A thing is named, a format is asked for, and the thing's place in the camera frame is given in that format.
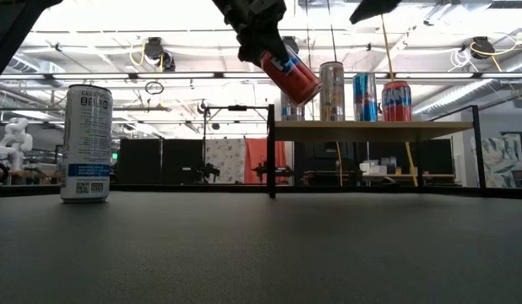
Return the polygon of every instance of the yellow cable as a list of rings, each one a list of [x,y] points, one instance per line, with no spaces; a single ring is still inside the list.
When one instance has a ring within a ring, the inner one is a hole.
[[[135,64],[136,66],[140,66],[141,64],[143,64],[143,61],[144,61],[144,45],[145,45],[145,44],[146,44],[146,43],[143,43],[143,50],[142,50],[142,52],[141,52],[141,62],[136,62],[135,60],[133,60],[133,54],[132,54],[131,52],[129,53],[129,60],[130,60],[133,64]]]
[[[385,29],[385,20],[383,19],[383,14],[381,14],[381,25],[383,26],[383,38],[385,39],[385,50],[387,50],[387,58],[389,60],[389,72],[390,72],[390,80],[394,81],[394,73],[393,73],[393,63],[390,60],[390,54],[389,54],[389,40],[387,39],[387,30]],[[415,175],[415,165],[413,164],[413,157],[411,157],[411,150],[410,150],[410,143],[405,143],[405,150],[407,151],[407,159],[410,162],[410,170],[411,175],[413,176],[413,184],[415,184],[415,187],[418,187],[419,183],[416,180]]]
[[[389,60],[390,81],[394,81],[393,62],[390,60],[389,41],[387,40],[387,30],[385,29],[385,20],[383,19],[383,14],[381,14],[381,25],[383,26],[383,38],[385,39],[385,50],[387,50],[387,59]]]
[[[498,67],[499,72],[503,72],[503,70],[499,66],[498,60],[494,56],[492,56],[492,60],[494,61],[494,64],[496,65],[496,67]],[[508,84],[508,86],[511,87],[511,90],[513,91],[513,93],[515,93],[518,96],[518,99],[522,100],[522,96],[520,96],[520,94],[518,94],[518,92],[513,87],[513,85],[512,84]]]
[[[476,49],[473,48],[473,46],[475,45],[476,43],[475,42],[472,42],[470,44],[470,49],[473,51],[473,52],[476,52],[476,53],[479,53],[481,55],[487,55],[487,56],[498,56],[498,55],[503,55],[505,53],[508,53],[508,52],[511,52],[512,50],[514,50],[516,48],[516,46],[519,44],[519,41],[518,41],[518,37],[517,37],[517,41],[514,42],[514,45],[513,47],[509,48],[508,50],[505,50],[503,52],[497,52],[497,53],[488,53],[488,52],[481,52],[481,51],[477,51]]]
[[[343,178],[342,178],[342,156],[340,154],[340,144],[336,142],[336,151],[338,152],[338,161],[340,163],[340,187],[344,186]]]

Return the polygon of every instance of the red can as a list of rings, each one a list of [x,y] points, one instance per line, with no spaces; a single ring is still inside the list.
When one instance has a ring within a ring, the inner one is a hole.
[[[412,122],[411,88],[405,81],[392,81],[383,87],[383,120]]]
[[[288,46],[289,61],[282,63],[270,52],[261,54],[261,68],[289,97],[295,106],[303,106],[321,90],[321,81]]]

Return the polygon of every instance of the barcode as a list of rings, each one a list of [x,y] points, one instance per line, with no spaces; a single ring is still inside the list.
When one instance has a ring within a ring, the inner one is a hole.
[[[92,193],[102,193],[103,192],[103,182],[92,182],[90,185],[90,191]]]
[[[75,188],[75,192],[77,194],[88,194],[90,193],[90,183],[89,182],[78,182],[77,187]]]

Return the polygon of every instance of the soda can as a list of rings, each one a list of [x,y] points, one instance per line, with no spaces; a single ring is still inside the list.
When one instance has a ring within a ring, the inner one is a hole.
[[[323,122],[345,120],[344,65],[341,62],[326,62],[319,68],[321,77],[320,116]]]
[[[378,120],[376,74],[360,73],[353,77],[353,107],[356,122],[376,122]]]
[[[303,122],[305,119],[304,105],[295,106],[289,101],[289,97],[284,92],[280,94],[281,120],[288,122]]]
[[[260,58],[261,68],[295,106],[303,106],[319,92],[321,81],[289,46],[285,48],[289,54],[288,62],[264,51]]]
[[[112,104],[107,89],[69,87],[60,189],[65,203],[102,202],[109,194]]]
[[[383,87],[385,122],[412,122],[411,88],[405,81],[392,81]]]

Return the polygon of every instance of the wooden shelf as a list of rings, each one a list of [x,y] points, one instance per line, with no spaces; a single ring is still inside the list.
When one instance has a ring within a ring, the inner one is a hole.
[[[473,128],[471,122],[275,122],[276,140],[416,142]]]

